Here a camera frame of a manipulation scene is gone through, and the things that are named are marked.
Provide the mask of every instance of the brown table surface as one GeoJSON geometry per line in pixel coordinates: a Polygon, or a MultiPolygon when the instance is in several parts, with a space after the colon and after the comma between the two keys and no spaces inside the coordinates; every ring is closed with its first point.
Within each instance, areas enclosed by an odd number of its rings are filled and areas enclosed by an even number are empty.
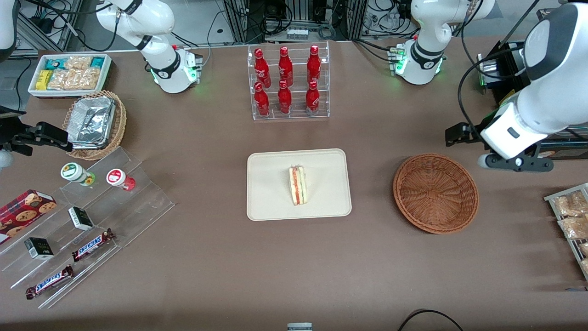
{"type": "MultiPolygon", "coordinates": [[[[477,54],[496,40],[468,43],[477,54]]],[[[253,122],[246,51],[214,49],[202,83],[177,95],[153,83],[140,53],[110,53],[108,89],[128,112],[122,145],[177,206],[49,310],[0,279],[2,331],[285,330],[289,322],[395,330],[418,308],[445,312],[465,330],[586,330],[588,293],[564,291],[585,283],[543,201],[586,182],[586,163],[558,161],[544,174],[489,171],[476,165],[481,144],[446,148],[445,128],[463,121],[456,87],[468,61],[458,40],[425,86],[391,77],[351,42],[331,42],[332,115],[314,123],[253,122]],[[247,157],[319,148],[347,154],[351,214],[250,221],[247,157]],[[424,233],[393,202],[397,167],[429,152],[463,164],[478,186],[479,212],[460,233],[424,233]]],[[[476,81],[467,80],[464,102],[478,122],[494,102],[474,91],[476,81]]],[[[25,122],[61,125],[71,103],[32,97],[25,122]]],[[[0,176],[0,204],[28,188],[53,192],[68,161],[52,147],[16,155],[0,176]]],[[[434,325],[453,330],[432,315],[405,330],[434,325]]]]}

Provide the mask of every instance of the red bottle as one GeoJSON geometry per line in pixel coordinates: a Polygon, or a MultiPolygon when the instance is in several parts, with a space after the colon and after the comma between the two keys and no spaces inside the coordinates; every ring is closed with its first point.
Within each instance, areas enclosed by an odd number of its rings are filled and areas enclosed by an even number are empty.
{"type": "Polygon", "coordinates": [[[288,88],[287,80],[280,81],[280,90],[278,91],[278,99],[280,100],[280,111],[284,115],[290,114],[292,109],[292,93],[288,88]]]}
{"type": "Polygon", "coordinates": [[[308,72],[306,80],[310,84],[312,80],[319,80],[320,78],[320,58],[319,47],[317,45],[310,46],[310,57],[306,63],[306,70],[308,72]]]}
{"type": "Polygon", "coordinates": [[[288,47],[280,47],[280,62],[278,63],[280,69],[280,79],[286,80],[288,86],[294,84],[294,72],[292,69],[292,60],[288,56],[288,47]]]}
{"type": "Polygon", "coordinates": [[[259,116],[261,117],[268,117],[269,116],[269,98],[267,93],[263,90],[263,85],[260,82],[255,82],[253,86],[255,88],[255,94],[253,98],[255,99],[255,106],[258,109],[259,116]]]}
{"type": "Polygon", "coordinates": [[[314,116],[319,111],[319,91],[316,89],[316,80],[311,80],[308,84],[309,89],[306,92],[306,113],[309,116],[314,116]]]}
{"type": "Polygon", "coordinates": [[[257,48],[253,53],[255,54],[255,75],[264,88],[269,88],[272,86],[272,79],[269,78],[269,66],[263,58],[263,51],[257,48]]]}

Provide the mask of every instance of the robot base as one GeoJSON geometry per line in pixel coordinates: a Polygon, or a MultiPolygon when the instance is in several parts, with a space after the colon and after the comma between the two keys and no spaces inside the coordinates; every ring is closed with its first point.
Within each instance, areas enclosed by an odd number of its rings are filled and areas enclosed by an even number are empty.
{"type": "Polygon", "coordinates": [[[410,48],[414,43],[414,40],[408,40],[404,44],[398,44],[395,52],[388,52],[389,60],[398,61],[397,63],[390,64],[390,71],[393,76],[398,75],[411,84],[427,84],[441,70],[443,59],[439,60],[436,68],[421,68],[420,64],[412,58],[410,53],[410,48]]]}
{"type": "Polygon", "coordinates": [[[193,84],[200,83],[202,75],[202,57],[196,57],[194,53],[184,49],[177,49],[176,52],[180,55],[180,66],[170,78],[162,79],[151,71],[155,82],[167,93],[180,93],[193,84]]]}

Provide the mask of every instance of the acrylic display stand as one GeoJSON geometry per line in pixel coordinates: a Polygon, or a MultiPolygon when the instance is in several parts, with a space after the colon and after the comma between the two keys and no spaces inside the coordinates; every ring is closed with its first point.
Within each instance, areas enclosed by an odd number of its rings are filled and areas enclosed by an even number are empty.
{"type": "Polygon", "coordinates": [[[294,84],[290,87],[292,92],[292,110],[289,115],[284,115],[279,108],[278,91],[280,73],[278,70],[278,62],[280,61],[279,49],[269,48],[264,45],[250,46],[248,49],[248,73],[249,73],[249,91],[251,94],[251,109],[254,120],[289,120],[289,119],[301,119],[301,118],[317,118],[317,117],[329,117],[330,115],[330,99],[329,99],[329,43],[328,42],[316,42],[316,43],[292,43],[288,44],[288,53],[290,59],[292,59],[293,70],[294,70],[294,84]],[[316,115],[309,116],[306,113],[306,92],[308,91],[308,82],[306,80],[306,62],[310,55],[310,46],[318,45],[319,57],[320,57],[320,79],[318,81],[318,91],[320,93],[319,98],[319,110],[316,115]],[[255,57],[253,51],[256,48],[261,48],[263,51],[263,57],[269,65],[269,76],[272,79],[272,85],[265,90],[269,97],[269,116],[261,117],[255,107],[255,99],[253,95],[255,90],[253,85],[257,81],[255,75],[255,57]]]}
{"type": "Polygon", "coordinates": [[[27,288],[71,264],[75,273],[73,279],[64,280],[31,300],[39,308],[50,308],[174,206],[161,188],[151,182],[140,164],[137,158],[118,147],[88,168],[96,175],[91,186],[70,182],[60,188],[53,193],[58,203],[54,210],[0,246],[1,277],[12,284],[12,289],[22,293],[23,300],[26,300],[27,288]],[[114,168],[122,169],[135,179],[133,190],[124,191],[106,182],[107,172],[114,168]],[[94,223],[92,230],[74,227],[68,214],[72,206],[86,210],[94,223]],[[108,228],[116,237],[74,263],[71,253],[108,228]],[[54,257],[47,261],[32,259],[24,245],[28,237],[47,239],[54,257]]]}

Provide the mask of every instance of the wicker basket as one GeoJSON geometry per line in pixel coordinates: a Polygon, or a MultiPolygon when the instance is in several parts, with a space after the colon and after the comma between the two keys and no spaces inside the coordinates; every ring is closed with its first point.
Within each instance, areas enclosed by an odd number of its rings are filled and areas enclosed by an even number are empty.
{"type": "Polygon", "coordinates": [[[431,233],[463,230],[474,219],[480,202],[472,176],[441,154],[409,158],[396,171],[392,186],[402,214],[431,233]]]}
{"type": "MultiPolygon", "coordinates": [[[[126,125],[126,109],[125,105],[122,104],[121,99],[119,99],[116,94],[110,91],[100,91],[96,93],[91,93],[88,95],[84,95],[82,98],[98,98],[98,97],[109,97],[114,99],[116,102],[116,109],[115,109],[115,117],[112,122],[112,129],[109,137],[108,145],[101,149],[101,150],[73,150],[68,154],[75,158],[81,158],[86,161],[96,161],[100,160],[104,156],[110,154],[113,150],[115,150],[122,141],[122,136],[125,134],[125,125],[126,125]]],[[[69,124],[69,117],[72,114],[72,110],[74,109],[74,105],[69,108],[67,115],[65,116],[64,124],[62,128],[65,130],[69,124]]]]}

